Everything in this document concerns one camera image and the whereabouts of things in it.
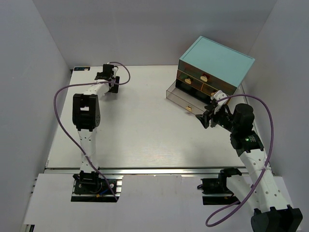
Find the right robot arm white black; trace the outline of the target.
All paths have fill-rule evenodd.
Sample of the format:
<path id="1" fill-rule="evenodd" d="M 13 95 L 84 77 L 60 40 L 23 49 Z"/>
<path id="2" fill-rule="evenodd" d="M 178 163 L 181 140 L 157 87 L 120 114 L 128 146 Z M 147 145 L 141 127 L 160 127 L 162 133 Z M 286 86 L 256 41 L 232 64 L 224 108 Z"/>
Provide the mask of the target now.
<path id="1" fill-rule="evenodd" d="M 203 193 L 230 193 L 253 213 L 251 227 L 255 232 L 295 232 L 303 215 L 285 199 L 266 164 L 264 146 L 253 130 L 253 108 L 240 103 L 230 112 L 227 105 L 205 107 L 196 115 L 204 128 L 219 125 L 230 132 L 230 142 L 245 165 L 252 185 L 246 183 L 238 168 L 222 169 L 216 179 L 203 179 Z"/>

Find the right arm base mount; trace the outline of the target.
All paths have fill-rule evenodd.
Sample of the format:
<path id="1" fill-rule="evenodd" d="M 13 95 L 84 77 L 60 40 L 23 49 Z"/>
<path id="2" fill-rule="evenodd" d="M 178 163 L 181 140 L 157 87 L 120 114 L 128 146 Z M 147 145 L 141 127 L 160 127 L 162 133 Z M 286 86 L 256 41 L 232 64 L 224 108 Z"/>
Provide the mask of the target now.
<path id="1" fill-rule="evenodd" d="M 234 175 L 242 176 L 237 168 L 222 169 L 217 178 L 203 178 L 201 184 L 197 186 L 202 191 L 203 205 L 229 205 L 238 203 L 238 198 L 227 188 L 226 181 L 228 177 Z"/>

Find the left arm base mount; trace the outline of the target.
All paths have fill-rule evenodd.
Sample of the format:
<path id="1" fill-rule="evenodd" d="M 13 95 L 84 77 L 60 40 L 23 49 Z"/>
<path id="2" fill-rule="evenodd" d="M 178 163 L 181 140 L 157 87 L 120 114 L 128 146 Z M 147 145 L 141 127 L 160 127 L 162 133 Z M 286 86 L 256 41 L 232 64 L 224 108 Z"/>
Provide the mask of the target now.
<path id="1" fill-rule="evenodd" d="M 121 187 L 119 179 L 102 178 L 96 172 L 73 174 L 71 202 L 115 203 L 119 199 Z"/>

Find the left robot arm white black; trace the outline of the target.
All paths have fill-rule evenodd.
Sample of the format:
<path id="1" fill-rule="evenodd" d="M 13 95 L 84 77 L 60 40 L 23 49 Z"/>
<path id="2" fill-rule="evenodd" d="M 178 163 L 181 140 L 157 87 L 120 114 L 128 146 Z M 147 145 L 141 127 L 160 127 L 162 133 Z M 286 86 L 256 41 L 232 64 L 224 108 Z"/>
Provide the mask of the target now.
<path id="1" fill-rule="evenodd" d="M 108 92 L 117 92 L 120 77 L 116 76 L 118 67 L 104 64 L 102 72 L 95 78 L 98 84 L 91 85 L 84 93 L 73 95 L 72 121 L 76 126 L 83 149 L 81 171 L 87 174 L 98 169 L 96 156 L 96 134 L 100 124 L 99 100 Z"/>

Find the transparent drawer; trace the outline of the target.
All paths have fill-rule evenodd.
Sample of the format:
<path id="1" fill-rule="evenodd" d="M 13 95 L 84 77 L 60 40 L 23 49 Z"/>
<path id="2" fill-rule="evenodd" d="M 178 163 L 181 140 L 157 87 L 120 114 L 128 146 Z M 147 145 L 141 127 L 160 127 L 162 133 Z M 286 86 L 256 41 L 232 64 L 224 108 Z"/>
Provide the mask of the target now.
<path id="1" fill-rule="evenodd" d="M 176 87 L 176 81 L 166 90 L 166 98 L 194 115 L 202 115 L 206 104 Z"/>
<path id="2" fill-rule="evenodd" d="M 211 101 L 211 94 L 216 93 L 217 91 L 221 90 L 226 95 L 232 95 L 236 91 L 236 87 L 230 85 L 226 82 L 222 83 L 202 83 L 199 82 L 196 84 L 195 88 L 199 91 L 197 94 L 199 99 L 204 103 L 209 103 Z"/>
<path id="3" fill-rule="evenodd" d="M 237 90 L 237 87 L 229 84 L 228 82 L 221 80 L 206 71 L 196 68 L 195 66 L 186 63 L 184 61 L 179 60 L 178 69 L 183 71 L 185 74 L 188 74 L 195 79 L 205 82 L 206 84 L 224 91 L 227 93 L 228 91 L 232 91 L 233 93 Z"/>
<path id="4" fill-rule="evenodd" d="M 196 90 L 201 92 L 203 83 L 187 73 L 177 70 L 176 86 L 186 91 Z"/>

